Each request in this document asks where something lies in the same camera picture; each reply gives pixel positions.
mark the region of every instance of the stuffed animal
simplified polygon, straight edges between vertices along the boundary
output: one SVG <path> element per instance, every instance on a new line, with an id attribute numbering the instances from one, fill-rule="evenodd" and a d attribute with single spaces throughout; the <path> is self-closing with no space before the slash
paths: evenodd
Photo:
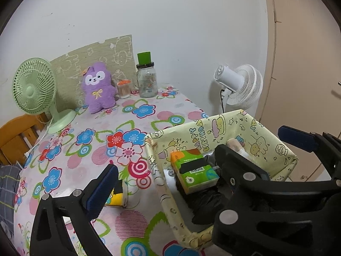
<path id="1" fill-rule="evenodd" d="M 85 91 L 85 103 L 90 113 L 98 113 L 116 105 L 117 88 L 111 85 L 111 74 L 103 62 L 96 62 L 83 75 L 82 83 Z"/>

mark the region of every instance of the orange lid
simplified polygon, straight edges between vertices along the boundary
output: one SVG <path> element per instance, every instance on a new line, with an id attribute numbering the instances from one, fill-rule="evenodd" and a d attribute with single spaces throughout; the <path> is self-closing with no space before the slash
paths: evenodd
<path id="1" fill-rule="evenodd" d="M 117 83 L 117 85 L 118 85 L 118 86 L 121 86 L 121 85 L 126 84 L 126 83 L 131 83 L 131 80 L 120 80 L 120 81 Z"/>

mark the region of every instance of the wooden chair backrest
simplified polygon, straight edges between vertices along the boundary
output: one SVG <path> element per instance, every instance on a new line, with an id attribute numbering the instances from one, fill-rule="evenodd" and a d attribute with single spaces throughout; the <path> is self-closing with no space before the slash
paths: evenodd
<path id="1" fill-rule="evenodd" d="M 38 139 L 38 132 L 42 131 L 48 121 L 44 113 L 40 115 L 22 115 L 16 117 L 0 128 L 0 163 L 15 164 L 17 161 L 24 164 L 25 153 L 30 147 L 24 140 L 33 146 Z"/>

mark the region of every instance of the fan base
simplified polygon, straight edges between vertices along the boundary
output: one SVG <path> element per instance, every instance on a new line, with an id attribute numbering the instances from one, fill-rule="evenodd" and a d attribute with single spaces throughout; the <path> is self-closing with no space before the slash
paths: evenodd
<path id="1" fill-rule="evenodd" d="M 48 129 L 49 134 L 57 133 L 63 130 L 75 118 L 76 112 L 72 109 L 66 109 L 59 113 L 60 119 L 52 123 Z"/>

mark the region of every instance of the electric fan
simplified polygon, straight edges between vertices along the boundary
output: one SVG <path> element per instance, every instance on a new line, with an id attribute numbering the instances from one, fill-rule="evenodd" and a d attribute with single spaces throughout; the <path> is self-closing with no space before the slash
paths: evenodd
<path id="1" fill-rule="evenodd" d="M 228 66 L 219 66 L 214 73 L 214 80 L 225 89 L 222 93 L 223 111 L 228 106 L 231 110 L 248 109 L 260 96 L 263 77 L 249 64 L 243 64 L 234 70 Z"/>
<path id="2" fill-rule="evenodd" d="M 56 77 L 48 61 L 33 58 L 24 61 L 13 78 L 13 97 L 18 107 L 29 115 L 38 115 L 49 110 L 52 123 L 49 134 L 65 128 L 76 116 L 67 109 L 59 113 L 56 108 Z"/>

